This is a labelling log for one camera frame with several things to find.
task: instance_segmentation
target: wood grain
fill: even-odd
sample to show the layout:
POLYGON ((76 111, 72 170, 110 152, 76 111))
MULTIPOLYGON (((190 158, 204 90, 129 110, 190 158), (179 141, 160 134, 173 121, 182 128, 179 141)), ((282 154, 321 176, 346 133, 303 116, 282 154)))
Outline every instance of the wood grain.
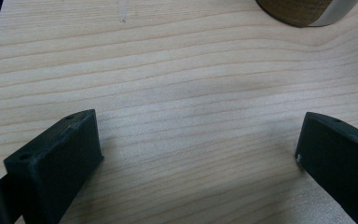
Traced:
POLYGON ((294 152, 307 111, 358 128, 358 5, 297 29, 254 0, 6 0, 0 177, 89 108, 105 160, 62 223, 352 223, 294 152))

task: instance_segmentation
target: table surface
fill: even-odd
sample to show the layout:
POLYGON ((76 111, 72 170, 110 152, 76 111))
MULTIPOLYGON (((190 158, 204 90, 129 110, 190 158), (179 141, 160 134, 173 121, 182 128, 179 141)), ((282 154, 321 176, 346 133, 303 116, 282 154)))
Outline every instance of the table surface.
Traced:
POLYGON ((307 111, 358 128, 358 5, 298 29, 255 0, 6 0, 0 177, 90 108, 105 160, 62 223, 352 223, 294 153, 307 111))

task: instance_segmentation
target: wooden table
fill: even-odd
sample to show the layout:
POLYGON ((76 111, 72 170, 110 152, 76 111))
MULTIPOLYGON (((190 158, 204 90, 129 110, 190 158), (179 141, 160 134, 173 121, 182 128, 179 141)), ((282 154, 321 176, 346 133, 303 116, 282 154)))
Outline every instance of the wooden table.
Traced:
POLYGON ((105 160, 62 223, 352 223, 294 152, 307 111, 358 128, 358 5, 297 29, 255 0, 6 0, 0 177, 89 108, 105 160))

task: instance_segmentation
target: screw hole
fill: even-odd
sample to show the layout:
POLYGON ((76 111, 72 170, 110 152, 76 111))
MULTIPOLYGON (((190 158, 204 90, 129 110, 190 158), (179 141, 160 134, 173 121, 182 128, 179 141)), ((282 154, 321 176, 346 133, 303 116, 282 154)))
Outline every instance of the screw hole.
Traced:
POLYGON ((24 154, 24 155, 20 156, 20 160, 21 160, 21 161, 28 160, 28 159, 30 159, 30 158, 31 158, 31 156, 32 156, 32 154, 31 154, 31 153, 26 153, 26 154, 24 154))

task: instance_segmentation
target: light wood surface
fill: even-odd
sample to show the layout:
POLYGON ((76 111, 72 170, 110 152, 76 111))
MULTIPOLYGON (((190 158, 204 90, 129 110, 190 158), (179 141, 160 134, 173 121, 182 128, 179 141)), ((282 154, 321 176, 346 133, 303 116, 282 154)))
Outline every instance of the light wood surface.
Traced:
POLYGON ((62 223, 352 223, 294 152, 307 111, 358 128, 358 5, 298 29, 254 0, 6 0, 0 177, 89 108, 105 160, 62 223))

